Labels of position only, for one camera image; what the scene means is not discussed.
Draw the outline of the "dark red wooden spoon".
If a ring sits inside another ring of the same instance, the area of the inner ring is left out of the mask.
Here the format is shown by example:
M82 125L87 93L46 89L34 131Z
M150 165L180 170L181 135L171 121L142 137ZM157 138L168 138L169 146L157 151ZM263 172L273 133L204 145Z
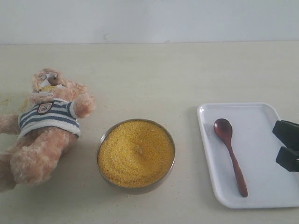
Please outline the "dark red wooden spoon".
M233 129L230 122L225 118L219 118L214 122L214 132L219 137L219 139L224 143L226 146L228 153L231 158L232 166L234 169L235 179L237 183L237 187L239 193L242 197L248 197L248 190L246 186L246 182L244 176L242 174L242 170L240 165L237 161L237 158L232 149L232 136L233 136Z

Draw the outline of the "plush teddy bear striped shirt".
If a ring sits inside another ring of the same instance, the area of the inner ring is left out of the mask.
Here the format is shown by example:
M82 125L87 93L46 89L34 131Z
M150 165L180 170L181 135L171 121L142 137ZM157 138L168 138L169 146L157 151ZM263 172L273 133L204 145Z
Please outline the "plush teddy bear striped shirt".
M84 84L45 68L33 76L31 108L0 117L0 131L17 141L0 154L0 190L50 179L61 156L80 137L79 119L95 111L96 100Z

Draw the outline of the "white rectangular plastic tray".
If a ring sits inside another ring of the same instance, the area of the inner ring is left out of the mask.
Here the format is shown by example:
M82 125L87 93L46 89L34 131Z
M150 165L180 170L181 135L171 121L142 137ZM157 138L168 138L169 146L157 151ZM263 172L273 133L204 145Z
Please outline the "white rectangular plastic tray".
M299 205L299 175L276 163L282 142L272 133L276 110L267 103L207 103L197 108L206 161L216 199L232 209L288 208ZM232 149L249 195L240 195L228 150L214 131L227 119Z

